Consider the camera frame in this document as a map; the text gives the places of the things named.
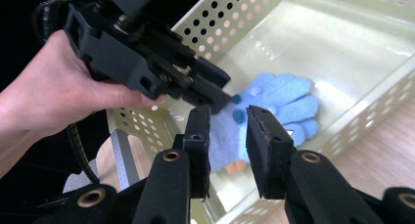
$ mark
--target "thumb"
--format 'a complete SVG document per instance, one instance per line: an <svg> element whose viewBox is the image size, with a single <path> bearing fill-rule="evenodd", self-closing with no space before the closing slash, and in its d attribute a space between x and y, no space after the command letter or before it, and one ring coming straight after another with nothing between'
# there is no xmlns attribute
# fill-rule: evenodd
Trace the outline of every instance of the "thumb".
<svg viewBox="0 0 415 224"><path fill-rule="evenodd" d="M144 107L159 104L162 100L159 97L151 100L138 90L128 89L119 83L96 82L94 89L93 108L97 111L101 109L117 109Z"/></svg>

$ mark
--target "gray floor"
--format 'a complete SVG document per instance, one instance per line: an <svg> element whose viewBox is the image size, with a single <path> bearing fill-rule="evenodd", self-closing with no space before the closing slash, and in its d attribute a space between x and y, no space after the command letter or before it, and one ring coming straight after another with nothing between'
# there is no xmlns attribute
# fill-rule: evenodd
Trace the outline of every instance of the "gray floor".
<svg viewBox="0 0 415 224"><path fill-rule="evenodd" d="M89 161L89 165L91 166L91 168L95 172L95 174L98 176L97 163L96 163L95 159ZM72 174L68 177L67 183L64 186L63 193L76 190L76 189L84 187L88 184L91 184L91 182L86 177L84 172L81 172L79 175L78 174Z"/></svg>

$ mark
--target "wooden surface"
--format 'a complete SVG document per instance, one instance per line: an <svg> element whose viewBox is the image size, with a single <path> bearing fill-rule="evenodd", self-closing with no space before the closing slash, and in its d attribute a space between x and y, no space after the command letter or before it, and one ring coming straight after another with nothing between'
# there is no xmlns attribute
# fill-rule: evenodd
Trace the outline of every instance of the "wooden surface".
<svg viewBox="0 0 415 224"><path fill-rule="evenodd" d="M143 155L137 138L130 138L135 159L144 161L137 165L141 176L148 174L150 165ZM376 198L380 198L387 187L404 186L415 188L415 98L411 98L380 126L353 146L333 164L350 185ZM118 186L114 154L110 141L97 155L97 166L103 183ZM283 208L275 212L264 223L288 223Z"/></svg>

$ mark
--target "white plastic basket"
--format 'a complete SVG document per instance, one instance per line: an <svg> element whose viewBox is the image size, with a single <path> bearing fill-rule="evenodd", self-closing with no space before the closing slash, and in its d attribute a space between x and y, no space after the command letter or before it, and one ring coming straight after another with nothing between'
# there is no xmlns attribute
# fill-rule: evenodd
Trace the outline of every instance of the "white plastic basket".
<svg viewBox="0 0 415 224"><path fill-rule="evenodd" d="M415 0L201 0L174 30L231 75L231 95L265 71L310 78L320 131L301 149L330 159L415 92ZM110 131L137 136L151 160L182 133L191 108L167 99L108 111ZM249 167L210 178L211 198L192 202L192 223L261 223L279 205L258 198Z"/></svg>

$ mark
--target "blue glove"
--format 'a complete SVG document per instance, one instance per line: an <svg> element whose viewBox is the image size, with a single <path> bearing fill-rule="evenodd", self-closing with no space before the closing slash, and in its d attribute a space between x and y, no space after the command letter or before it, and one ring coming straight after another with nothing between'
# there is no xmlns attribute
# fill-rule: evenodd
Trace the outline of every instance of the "blue glove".
<svg viewBox="0 0 415 224"><path fill-rule="evenodd" d="M313 119L318 101L310 96L311 83L304 77L283 73L264 73L210 120L209 158L211 172L237 161L248 163L246 150L247 112L249 105L270 110L289 132L295 146L318 131Z"/></svg>

